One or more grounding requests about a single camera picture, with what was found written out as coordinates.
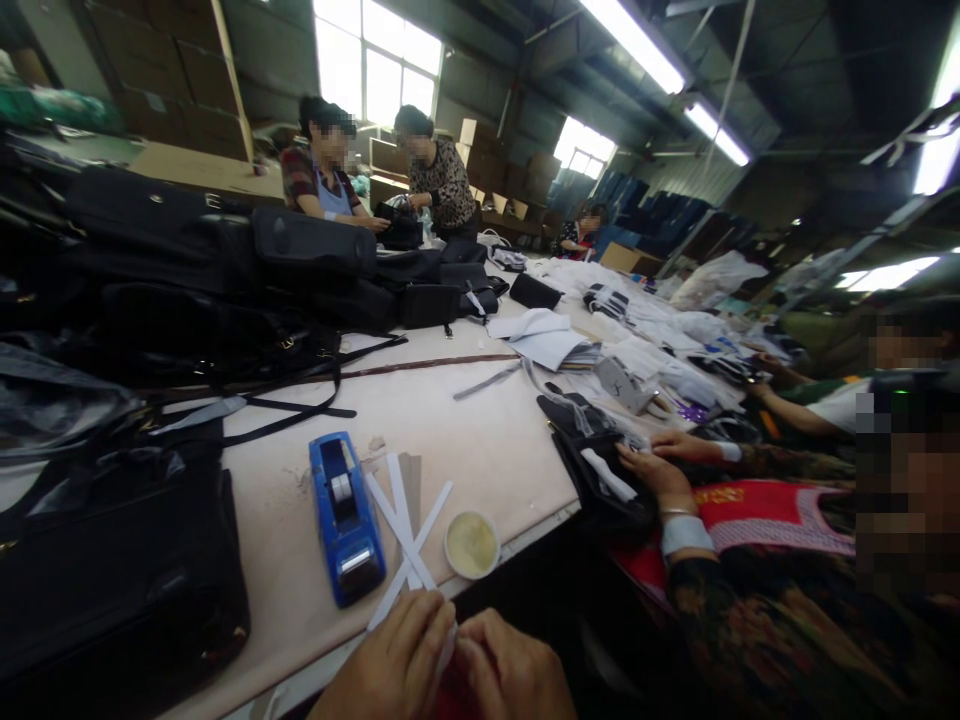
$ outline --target white sleeve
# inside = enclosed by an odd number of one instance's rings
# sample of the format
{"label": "white sleeve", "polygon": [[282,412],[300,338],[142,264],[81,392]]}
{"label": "white sleeve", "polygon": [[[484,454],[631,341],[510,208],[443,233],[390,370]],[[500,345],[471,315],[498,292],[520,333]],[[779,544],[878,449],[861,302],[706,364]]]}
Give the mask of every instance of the white sleeve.
{"label": "white sleeve", "polygon": [[844,385],[819,402],[807,405],[807,409],[845,433],[854,435],[857,432],[857,395],[866,393],[869,387],[869,378]]}

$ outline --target stack of cardboard boxes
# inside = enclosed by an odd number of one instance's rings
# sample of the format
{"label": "stack of cardboard boxes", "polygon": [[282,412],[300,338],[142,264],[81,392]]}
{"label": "stack of cardboard boxes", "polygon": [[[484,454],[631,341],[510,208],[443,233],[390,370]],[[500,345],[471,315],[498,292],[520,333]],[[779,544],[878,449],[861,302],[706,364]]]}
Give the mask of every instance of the stack of cardboard boxes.
{"label": "stack of cardboard boxes", "polygon": [[131,132],[252,160],[220,0],[96,0],[87,12]]}

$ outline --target ceiling light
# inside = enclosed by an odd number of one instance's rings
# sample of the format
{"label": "ceiling light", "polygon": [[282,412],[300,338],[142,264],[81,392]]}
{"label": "ceiling light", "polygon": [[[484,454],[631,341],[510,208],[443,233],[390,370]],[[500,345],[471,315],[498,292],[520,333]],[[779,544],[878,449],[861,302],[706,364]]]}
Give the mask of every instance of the ceiling light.
{"label": "ceiling light", "polygon": [[623,5],[617,0],[580,0],[580,4],[640,63],[665,93],[675,95],[683,90],[683,75],[623,9]]}
{"label": "ceiling light", "polygon": [[703,107],[703,105],[694,103],[692,107],[684,110],[683,114],[690,119],[690,122],[700,128],[700,131],[710,140],[716,137],[717,147],[723,151],[724,155],[733,160],[734,163],[743,167],[750,162],[750,156],[747,155],[743,148],[737,145],[726,130],[721,130],[720,133],[717,134],[717,121],[713,119],[713,116],[707,112],[707,109]]}
{"label": "ceiling light", "polygon": [[[947,50],[940,65],[937,85],[930,100],[930,107],[942,107],[953,94],[960,90],[960,10],[954,13],[953,28],[947,40]],[[917,195],[934,195],[946,184],[953,163],[960,151],[960,132],[931,140],[920,149],[920,167],[913,192]]]}
{"label": "ceiling light", "polygon": [[920,258],[900,265],[888,265],[887,267],[873,270],[847,288],[849,292],[872,292],[874,290],[893,290],[903,285],[915,275],[933,265],[940,258]]}

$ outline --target black wallet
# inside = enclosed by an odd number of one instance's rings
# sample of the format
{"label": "black wallet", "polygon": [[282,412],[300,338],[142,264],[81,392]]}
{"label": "black wallet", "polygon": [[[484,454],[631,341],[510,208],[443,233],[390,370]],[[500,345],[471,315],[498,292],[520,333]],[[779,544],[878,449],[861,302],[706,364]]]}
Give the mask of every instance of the black wallet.
{"label": "black wallet", "polygon": [[553,310],[562,296],[563,293],[559,290],[554,290],[526,273],[517,275],[513,287],[510,288],[510,297],[529,308],[545,307]]}
{"label": "black wallet", "polygon": [[456,285],[460,290],[460,317],[479,315],[476,306],[467,297],[467,291],[480,301],[480,306],[487,315],[492,315],[500,309],[497,294],[490,286],[487,272],[481,263],[451,263],[440,266],[440,282],[444,285]]}
{"label": "black wallet", "polygon": [[455,285],[410,285],[403,291],[400,322],[410,330],[449,325],[460,315],[460,295]]}

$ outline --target white plastic bag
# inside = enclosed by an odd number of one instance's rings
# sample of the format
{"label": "white plastic bag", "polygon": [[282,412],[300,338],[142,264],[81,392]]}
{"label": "white plastic bag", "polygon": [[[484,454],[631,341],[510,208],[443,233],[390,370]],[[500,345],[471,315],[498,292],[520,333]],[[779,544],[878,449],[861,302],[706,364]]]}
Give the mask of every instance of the white plastic bag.
{"label": "white plastic bag", "polygon": [[709,310],[735,292],[744,281],[763,277],[767,271],[748,263],[736,250],[697,268],[670,299],[678,310]]}

